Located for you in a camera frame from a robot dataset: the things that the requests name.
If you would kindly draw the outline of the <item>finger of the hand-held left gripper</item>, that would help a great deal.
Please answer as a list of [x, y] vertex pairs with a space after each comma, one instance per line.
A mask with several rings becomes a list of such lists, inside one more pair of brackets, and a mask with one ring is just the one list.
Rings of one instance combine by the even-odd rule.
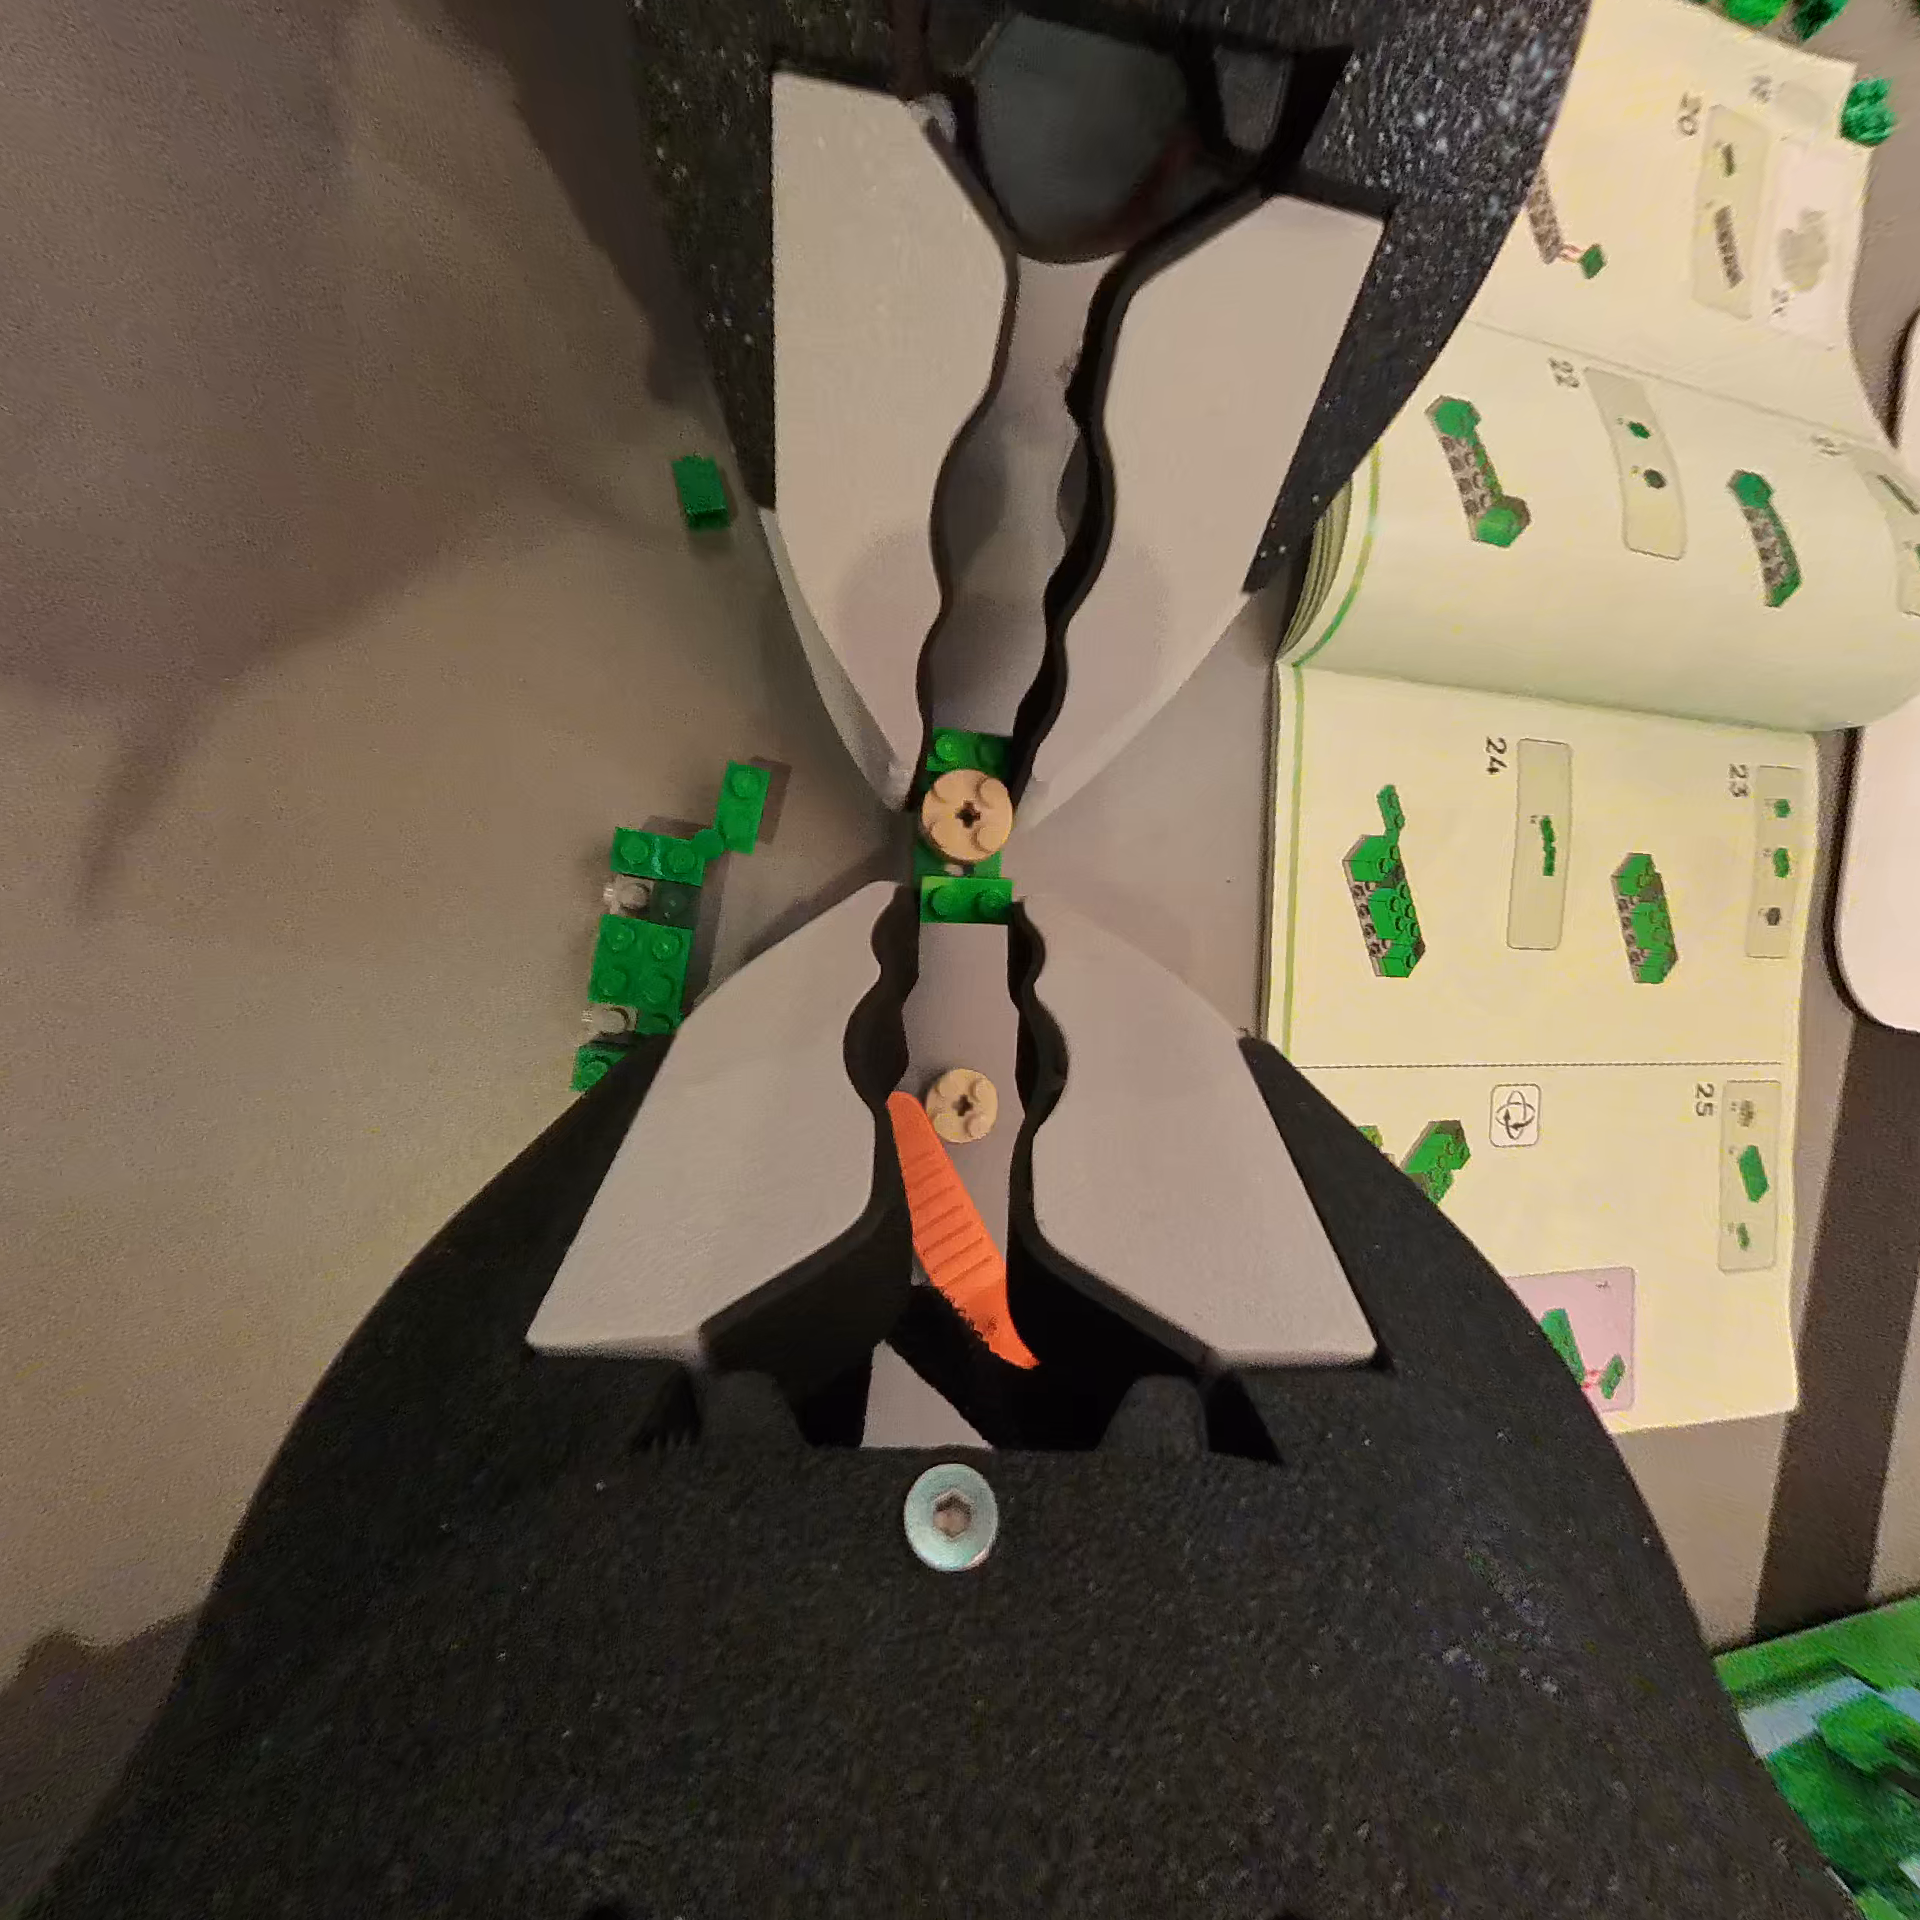
[[924, 778], [948, 635], [1000, 508], [978, 426], [1019, 248], [946, 109], [771, 80], [774, 500], [759, 526], [845, 754], [889, 812]]
[[1096, 366], [1096, 558], [1067, 574], [1066, 691], [1038, 724], [1030, 821], [1132, 745], [1252, 597], [1380, 238], [1373, 213], [1266, 198], [1190, 226], [1126, 288]]

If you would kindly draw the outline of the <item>green cardboard box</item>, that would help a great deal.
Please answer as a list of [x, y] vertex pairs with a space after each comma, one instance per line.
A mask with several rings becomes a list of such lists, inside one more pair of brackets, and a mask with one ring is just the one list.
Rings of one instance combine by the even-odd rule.
[[1918, 1596], [1715, 1659], [1860, 1917], [1918, 1917]]

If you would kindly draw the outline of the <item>pile of green bricks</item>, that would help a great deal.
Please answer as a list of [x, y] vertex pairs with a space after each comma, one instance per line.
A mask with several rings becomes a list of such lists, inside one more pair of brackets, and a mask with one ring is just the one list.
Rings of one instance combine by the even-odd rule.
[[[1754, 31], [1783, 37], [1787, 45], [1816, 49], [1822, 54], [1847, 54], [1860, 61], [1872, 45], [1865, 42], [1882, 24], [1901, 20], [1907, 37], [1918, 37], [1914, 2], [1707, 2], [1724, 18]], [[1894, 73], [1865, 72], [1853, 80], [1843, 105], [1838, 109], [1841, 139], [1880, 149], [1897, 127], [1901, 97], [1894, 92]]]

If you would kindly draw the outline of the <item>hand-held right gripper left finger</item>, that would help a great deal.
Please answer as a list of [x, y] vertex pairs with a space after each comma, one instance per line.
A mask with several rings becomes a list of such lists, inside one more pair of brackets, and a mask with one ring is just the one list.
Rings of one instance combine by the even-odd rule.
[[813, 1443], [860, 1443], [915, 1293], [889, 1118], [918, 905], [869, 882], [765, 948], [663, 1046], [525, 1330], [532, 1350], [771, 1377]]

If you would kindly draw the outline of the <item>white desk stand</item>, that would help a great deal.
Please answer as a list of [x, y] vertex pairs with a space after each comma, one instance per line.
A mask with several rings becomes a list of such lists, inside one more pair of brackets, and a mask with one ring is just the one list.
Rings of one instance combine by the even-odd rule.
[[[1853, 461], [1887, 524], [1897, 611], [1918, 624], [1918, 324], [1892, 401], [1892, 442]], [[1918, 696], [1867, 724], [1853, 746], [1833, 948], [1858, 1013], [1918, 1034]]]

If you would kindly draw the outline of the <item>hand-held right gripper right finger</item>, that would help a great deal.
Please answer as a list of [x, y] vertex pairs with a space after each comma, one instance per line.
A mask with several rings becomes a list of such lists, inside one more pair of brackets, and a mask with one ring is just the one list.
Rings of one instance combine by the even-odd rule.
[[1091, 1443], [1137, 1382], [1181, 1382], [1204, 1437], [1252, 1443], [1250, 1377], [1354, 1372], [1378, 1336], [1261, 1096], [1241, 1032], [1056, 899], [1010, 920], [1019, 1138], [1010, 1305], [1030, 1423]]

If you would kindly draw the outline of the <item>green brick assembly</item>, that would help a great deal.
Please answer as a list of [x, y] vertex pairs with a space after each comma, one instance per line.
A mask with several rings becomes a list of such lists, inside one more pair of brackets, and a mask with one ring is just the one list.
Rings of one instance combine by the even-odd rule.
[[731, 758], [705, 821], [653, 814], [613, 829], [569, 1091], [585, 1096], [642, 1041], [675, 1036], [709, 988], [734, 866], [781, 812], [787, 762]]

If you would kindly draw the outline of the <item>brick instruction booklet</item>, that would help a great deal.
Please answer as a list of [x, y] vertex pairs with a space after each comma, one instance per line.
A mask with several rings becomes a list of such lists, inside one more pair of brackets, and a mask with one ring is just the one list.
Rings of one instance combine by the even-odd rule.
[[1882, 86], [1594, 2], [1485, 284], [1314, 532], [1266, 1032], [1614, 1431], [1787, 1413], [1816, 736], [1918, 688], [1853, 348]]

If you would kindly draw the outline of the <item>orange brick separator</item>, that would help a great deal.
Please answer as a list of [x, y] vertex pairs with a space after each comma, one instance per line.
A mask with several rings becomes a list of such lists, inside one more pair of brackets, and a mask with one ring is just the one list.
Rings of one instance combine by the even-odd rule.
[[1011, 1320], [1003, 1251], [932, 1118], [908, 1091], [891, 1091], [886, 1113], [899, 1149], [918, 1269], [994, 1356], [1025, 1372], [1038, 1370], [1040, 1361]]

